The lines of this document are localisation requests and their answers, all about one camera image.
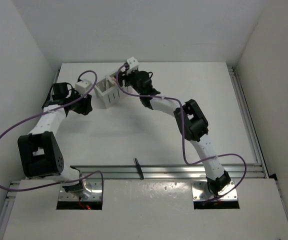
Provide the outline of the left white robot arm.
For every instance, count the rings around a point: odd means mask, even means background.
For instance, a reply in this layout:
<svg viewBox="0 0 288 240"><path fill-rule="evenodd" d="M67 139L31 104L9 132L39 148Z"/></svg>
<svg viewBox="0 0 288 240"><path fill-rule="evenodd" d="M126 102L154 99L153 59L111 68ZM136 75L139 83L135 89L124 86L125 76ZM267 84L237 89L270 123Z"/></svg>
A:
<svg viewBox="0 0 288 240"><path fill-rule="evenodd" d="M36 126L17 140L23 172L27 178L61 182L67 193L82 195L85 184L79 170L65 164L56 133L69 112L88 115L92 111L92 83L79 80L54 83L42 106L43 115Z"/></svg>

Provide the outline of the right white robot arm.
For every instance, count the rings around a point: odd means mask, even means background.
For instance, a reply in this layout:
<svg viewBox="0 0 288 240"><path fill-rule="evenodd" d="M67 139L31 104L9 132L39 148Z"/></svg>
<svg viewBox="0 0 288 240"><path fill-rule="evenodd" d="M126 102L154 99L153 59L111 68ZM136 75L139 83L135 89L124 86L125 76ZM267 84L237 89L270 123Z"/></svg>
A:
<svg viewBox="0 0 288 240"><path fill-rule="evenodd" d="M189 141L196 150L205 169L208 190L215 196L228 185L231 178L216 156L208 136L209 123L198 103L190 99L184 104L173 97L162 96L152 84L152 74L146 71L119 71L117 81L120 87L131 86L141 103L151 110L168 114L175 118L184 141Z"/></svg>

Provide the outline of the white slotted organizer box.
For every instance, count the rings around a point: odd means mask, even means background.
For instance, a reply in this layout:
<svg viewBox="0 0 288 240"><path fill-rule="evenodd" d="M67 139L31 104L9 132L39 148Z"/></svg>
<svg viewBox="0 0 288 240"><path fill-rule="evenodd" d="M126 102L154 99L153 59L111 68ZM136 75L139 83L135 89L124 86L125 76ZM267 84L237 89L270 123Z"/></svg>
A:
<svg viewBox="0 0 288 240"><path fill-rule="evenodd" d="M117 86L116 73L102 78L94 87L94 91L106 109L128 96Z"/></svg>

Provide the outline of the white front cover board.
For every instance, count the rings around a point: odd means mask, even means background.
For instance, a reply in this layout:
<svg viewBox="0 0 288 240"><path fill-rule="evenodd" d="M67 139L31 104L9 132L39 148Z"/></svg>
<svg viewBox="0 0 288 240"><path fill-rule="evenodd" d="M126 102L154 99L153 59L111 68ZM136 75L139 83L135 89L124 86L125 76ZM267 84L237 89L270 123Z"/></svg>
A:
<svg viewBox="0 0 288 240"><path fill-rule="evenodd" d="M6 240L288 240L272 179L246 179L237 209L195 209L191 184L106 180L101 210L58 210L59 188L16 195Z"/></svg>

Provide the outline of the black clip on rail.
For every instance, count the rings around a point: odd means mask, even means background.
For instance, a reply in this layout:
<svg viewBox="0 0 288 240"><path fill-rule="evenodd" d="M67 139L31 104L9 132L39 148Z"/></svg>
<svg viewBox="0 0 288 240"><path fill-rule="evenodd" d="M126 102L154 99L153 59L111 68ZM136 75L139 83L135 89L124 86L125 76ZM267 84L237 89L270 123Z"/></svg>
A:
<svg viewBox="0 0 288 240"><path fill-rule="evenodd" d="M135 163L136 171L137 171L137 173L139 175L139 179L140 180L144 180L144 174L143 174L141 165L140 165L140 163L139 163L139 161L138 161L138 159L136 157L134 158L134 163Z"/></svg>

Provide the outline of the left metal arm base plate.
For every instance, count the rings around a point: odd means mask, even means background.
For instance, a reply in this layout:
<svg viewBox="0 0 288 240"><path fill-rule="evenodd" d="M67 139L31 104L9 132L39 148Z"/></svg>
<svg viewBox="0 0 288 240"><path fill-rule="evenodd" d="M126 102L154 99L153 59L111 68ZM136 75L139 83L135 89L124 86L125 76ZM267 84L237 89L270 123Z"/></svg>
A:
<svg viewBox="0 0 288 240"><path fill-rule="evenodd" d="M100 181L84 180L70 186L62 186L58 200L62 202L78 201L100 202L103 199L103 184Z"/></svg>

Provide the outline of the aluminium table edge rail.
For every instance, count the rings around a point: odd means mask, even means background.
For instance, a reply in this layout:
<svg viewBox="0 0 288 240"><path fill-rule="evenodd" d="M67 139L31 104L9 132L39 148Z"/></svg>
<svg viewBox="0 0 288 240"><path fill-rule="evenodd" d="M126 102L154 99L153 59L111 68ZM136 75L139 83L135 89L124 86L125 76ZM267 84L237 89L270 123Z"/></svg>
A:
<svg viewBox="0 0 288 240"><path fill-rule="evenodd" d="M206 172L200 165L144 165L141 164L144 179L205 179ZM135 164L132 165L75 165L82 174L101 171L105 179L110 180L139 180ZM265 171L258 164L225 164L225 170L232 179L242 177L249 179L263 179Z"/></svg>

